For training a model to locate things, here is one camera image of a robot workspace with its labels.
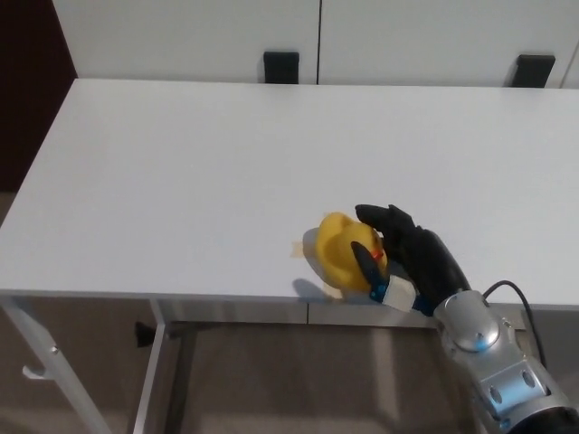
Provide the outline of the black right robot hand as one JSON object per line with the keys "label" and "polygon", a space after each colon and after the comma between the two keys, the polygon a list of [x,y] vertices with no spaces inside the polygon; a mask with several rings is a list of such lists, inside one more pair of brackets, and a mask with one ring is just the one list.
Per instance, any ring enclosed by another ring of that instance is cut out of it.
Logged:
{"label": "black right robot hand", "polygon": [[360,222],[382,234],[385,256],[401,265],[413,283],[418,292],[414,309],[435,318],[447,299],[471,289],[441,238],[415,224],[410,214],[392,204],[359,204],[355,210]]}

